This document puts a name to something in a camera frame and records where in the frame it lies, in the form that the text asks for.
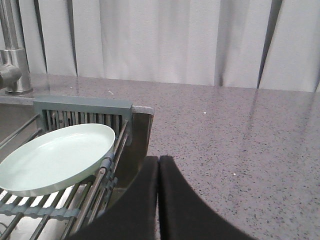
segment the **faucet base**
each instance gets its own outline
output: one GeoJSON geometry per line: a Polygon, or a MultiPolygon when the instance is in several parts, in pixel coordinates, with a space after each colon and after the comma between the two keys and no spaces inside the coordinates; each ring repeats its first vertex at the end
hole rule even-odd
{"type": "Polygon", "coordinates": [[[34,89],[30,88],[28,90],[22,90],[22,91],[9,91],[5,90],[5,94],[10,95],[10,96],[21,96],[21,95],[26,95],[28,93],[31,93],[34,89]]]}

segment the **dish rack frame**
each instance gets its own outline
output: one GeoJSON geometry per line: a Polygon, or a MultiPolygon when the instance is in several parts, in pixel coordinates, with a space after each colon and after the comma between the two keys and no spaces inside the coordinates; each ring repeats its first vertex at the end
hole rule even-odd
{"type": "Polygon", "coordinates": [[[0,142],[0,149],[34,121],[37,130],[22,145],[45,133],[86,123],[111,127],[115,143],[95,174],[66,189],[44,196],[20,197],[0,188],[0,214],[15,216],[5,226],[0,240],[10,239],[23,217],[42,218],[30,240],[38,239],[50,219],[67,220],[60,237],[65,239],[90,224],[122,195],[147,155],[154,116],[151,107],[133,106],[130,101],[118,99],[45,95],[34,99],[33,109],[35,115],[0,142]],[[63,207],[57,208],[62,200],[63,207]]]}

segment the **countertop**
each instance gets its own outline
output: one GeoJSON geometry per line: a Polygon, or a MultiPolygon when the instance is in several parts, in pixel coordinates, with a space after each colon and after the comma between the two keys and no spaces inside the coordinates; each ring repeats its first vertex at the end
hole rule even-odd
{"type": "Polygon", "coordinates": [[[171,155],[200,197],[261,240],[320,239],[320,94],[32,76],[34,92],[127,99],[155,109],[148,155],[171,155]]]}

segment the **curtain fold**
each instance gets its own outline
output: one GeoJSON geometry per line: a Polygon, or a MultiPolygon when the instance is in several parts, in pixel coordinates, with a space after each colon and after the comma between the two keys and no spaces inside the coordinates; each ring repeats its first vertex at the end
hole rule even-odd
{"type": "Polygon", "coordinates": [[[319,0],[11,2],[32,73],[320,91],[319,0]]]}
{"type": "Polygon", "coordinates": [[[320,78],[320,1],[283,1],[260,88],[314,92],[320,78]]]}

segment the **stainless steel sink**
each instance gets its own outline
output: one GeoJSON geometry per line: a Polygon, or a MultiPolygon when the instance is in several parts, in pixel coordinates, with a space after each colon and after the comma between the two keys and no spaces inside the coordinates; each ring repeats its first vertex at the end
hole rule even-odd
{"type": "MultiPolygon", "coordinates": [[[[22,126],[27,120],[34,115],[33,107],[29,105],[0,104],[0,141],[22,126]]],[[[6,158],[12,151],[18,148],[24,140],[37,129],[36,123],[32,123],[24,129],[19,137],[14,138],[3,149],[0,150],[0,162],[6,158]]],[[[8,225],[15,216],[6,216],[0,214],[0,223],[8,225]]],[[[33,219],[24,217],[12,232],[11,240],[27,240],[30,238],[32,231],[37,227],[40,218],[33,219]]],[[[39,240],[55,240],[59,237],[60,232],[65,226],[66,221],[50,220],[43,230],[39,240]]],[[[4,226],[0,224],[0,232],[3,232],[4,226]]]]}
{"type": "MultiPolygon", "coordinates": [[[[0,142],[34,115],[35,112],[32,105],[0,103],[0,142]]],[[[112,206],[112,204],[121,197],[123,192],[129,187],[135,175],[138,173],[142,160],[147,154],[152,121],[153,109],[132,106],[132,142],[130,145],[126,145],[124,147],[123,153],[121,154],[119,164],[115,172],[115,176],[119,179],[119,181],[116,187],[113,189],[108,207],[112,206]]],[[[3,147],[0,150],[0,162],[3,161],[3,159],[5,159],[12,151],[18,148],[36,130],[37,124],[36,122],[33,122],[31,125],[25,128],[18,137],[15,137],[14,140],[3,147]]],[[[70,191],[71,187],[67,188],[66,193],[63,195],[56,208],[61,208],[63,206],[63,202],[68,197],[70,191]]],[[[52,200],[48,201],[43,207],[49,207],[54,197],[55,196],[53,196],[52,200]]],[[[3,232],[4,225],[8,225],[14,217],[14,215],[7,216],[0,214],[0,233],[3,232]]],[[[36,229],[40,221],[41,218],[33,219],[31,217],[23,217],[15,227],[14,231],[11,233],[10,238],[7,239],[30,239],[33,231],[36,229]]],[[[38,239],[60,239],[67,222],[67,220],[59,221],[56,219],[50,219],[38,239]]]]}
{"type": "MultiPolygon", "coordinates": [[[[0,104],[0,142],[17,128],[22,126],[33,115],[33,107],[29,105],[0,104]]],[[[21,132],[20,137],[14,138],[0,150],[0,162],[15,150],[23,141],[36,130],[36,123],[21,132]]]]}

